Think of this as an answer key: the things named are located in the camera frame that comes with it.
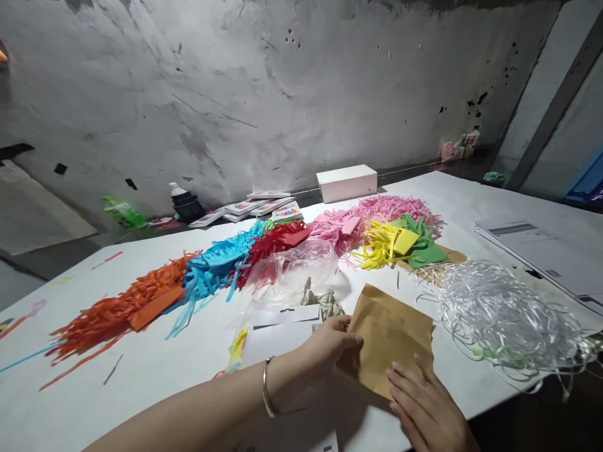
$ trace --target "gray concrete wall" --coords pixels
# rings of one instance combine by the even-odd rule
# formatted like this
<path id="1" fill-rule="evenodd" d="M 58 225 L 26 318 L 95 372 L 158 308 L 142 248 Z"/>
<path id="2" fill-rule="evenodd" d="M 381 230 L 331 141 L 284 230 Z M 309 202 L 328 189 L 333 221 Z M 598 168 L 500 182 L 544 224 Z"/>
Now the gray concrete wall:
<path id="1" fill-rule="evenodd" d="M 586 39 L 601 0 L 573 0 L 563 5 L 504 137 L 495 170 L 510 179 L 548 106 Z"/>
<path id="2" fill-rule="evenodd" d="M 599 55 L 523 188 L 565 197 L 585 165 L 603 146 L 602 118 L 603 57 Z"/>
<path id="3" fill-rule="evenodd" d="M 0 146 L 34 145 L 16 162 L 115 234 L 109 193 L 152 214 L 171 181 L 220 205 L 426 161 L 442 134 L 501 137 L 559 6 L 5 0 Z"/>

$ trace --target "hand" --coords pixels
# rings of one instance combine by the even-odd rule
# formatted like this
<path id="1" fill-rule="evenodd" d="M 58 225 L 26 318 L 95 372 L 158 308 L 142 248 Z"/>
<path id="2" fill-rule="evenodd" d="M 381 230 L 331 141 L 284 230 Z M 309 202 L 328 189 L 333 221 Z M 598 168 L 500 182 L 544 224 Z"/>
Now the hand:
<path id="1" fill-rule="evenodd" d="M 347 333 L 350 320 L 352 316 L 349 315 L 326 319 L 297 350 L 307 375 L 322 376 L 333 368 L 346 348 L 362 346 L 360 335 Z"/>
<path id="2" fill-rule="evenodd" d="M 427 364 L 415 354 L 417 377 L 399 363 L 388 369 L 389 404 L 416 452 L 479 452 L 459 407 Z"/>

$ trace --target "tabletop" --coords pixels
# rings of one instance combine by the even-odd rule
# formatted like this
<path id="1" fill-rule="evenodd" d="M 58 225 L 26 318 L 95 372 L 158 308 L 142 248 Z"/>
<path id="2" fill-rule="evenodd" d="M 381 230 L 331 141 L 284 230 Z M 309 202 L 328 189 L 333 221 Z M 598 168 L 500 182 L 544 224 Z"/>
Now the tabletop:
<path id="1" fill-rule="evenodd" d="M 593 314 L 547 281 L 530 276 L 515 258 L 474 232 L 474 223 L 481 218 L 522 218 L 554 235 L 563 233 L 578 248 L 599 259 L 603 253 L 600 234 L 603 216 L 439 172 L 384 186 L 383 191 L 388 195 L 419 198 L 427 202 L 434 214 L 442 215 L 446 225 L 437 243 L 460 251 L 469 259 L 501 263 L 545 300 L 564 304 L 583 328 L 603 328 L 603 317 Z M 349 208 L 357 202 L 358 199 L 304 208 L 304 220 L 309 222 L 324 210 Z M 137 277 L 159 268 L 169 259 L 181 257 L 184 251 L 206 250 L 213 240 L 224 240 L 249 229 L 253 221 L 112 245 L 96 252 L 0 314 L 0 321 L 25 316 L 36 302 L 47 300 L 35 317 L 28 318 L 2 340 L 0 369 L 47 347 L 48 334 L 67 325 L 81 309 L 126 290 Z M 364 271 L 343 262 L 339 267 L 335 295 L 347 313 L 354 312 L 364 284 L 370 283 L 438 318 L 435 303 L 415 304 L 421 291 L 403 270 L 385 267 Z M 398 271 L 401 273 L 399 289 Z M 179 314 L 175 311 L 158 318 L 144 332 L 126 335 L 113 348 L 41 392 L 38 389 L 43 384 L 69 369 L 79 358 L 72 357 L 51 367 L 51 360 L 40 355 L 0 373 L 3 450 L 81 450 L 165 397 L 210 380 L 228 364 L 228 348 L 235 334 L 230 326 L 245 308 L 245 300 L 235 296 L 226 303 L 226 295 L 227 291 L 223 290 L 192 318 L 178 337 L 165 340 Z M 509 385 L 488 362 L 474 362 L 465 357 L 450 334 L 439 324 L 435 325 L 432 342 L 435 373 L 467 418 L 535 384 L 533 379 Z M 122 354 L 114 375 L 103 385 Z M 355 397 L 353 390 L 343 391 L 333 411 L 324 414 L 320 423 L 326 431 L 337 429 L 339 444 L 345 446 L 346 452 L 400 451 L 410 447 L 391 413 L 362 397 Z"/>

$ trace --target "red paper fringe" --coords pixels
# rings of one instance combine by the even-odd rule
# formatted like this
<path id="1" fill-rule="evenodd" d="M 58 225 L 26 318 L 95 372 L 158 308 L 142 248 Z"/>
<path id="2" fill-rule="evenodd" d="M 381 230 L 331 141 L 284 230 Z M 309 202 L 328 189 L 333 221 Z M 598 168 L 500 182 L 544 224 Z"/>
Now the red paper fringe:
<path id="1" fill-rule="evenodd" d="M 307 234 L 297 235 L 295 241 L 290 240 L 292 235 L 302 231 L 307 231 Z M 307 239 L 309 235 L 310 231 L 306 229 L 304 222 L 276 225 L 271 230 L 267 231 L 251 246 L 251 250 L 249 250 L 249 259 L 246 262 L 246 264 L 249 264 L 249 267 L 242 269 L 241 274 L 237 278 L 237 288 L 242 289 L 245 286 L 251 273 L 251 269 L 259 261 L 267 258 L 272 253 L 287 251 L 296 247 Z"/>

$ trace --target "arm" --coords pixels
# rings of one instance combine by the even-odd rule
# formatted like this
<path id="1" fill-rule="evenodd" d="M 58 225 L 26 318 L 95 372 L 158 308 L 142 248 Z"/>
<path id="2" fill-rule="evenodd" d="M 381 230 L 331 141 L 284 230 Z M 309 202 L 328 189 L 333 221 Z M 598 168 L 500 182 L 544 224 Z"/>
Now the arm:
<path id="1" fill-rule="evenodd" d="M 335 365 L 345 348 L 362 338 L 346 333 L 350 316 L 326 320 L 300 348 L 274 358 L 266 381 L 279 411 L 292 397 Z M 179 392 L 107 433 L 86 452 L 223 450 L 269 417 L 263 399 L 264 363 Z"/>
<path id="2" fill-rule="evenodd" d="M 399 363 L 388 369 L 389 404 L 416 452 L 479 452 L 465 416 L 427 364 L 415 355 L 421 376 Z"/>

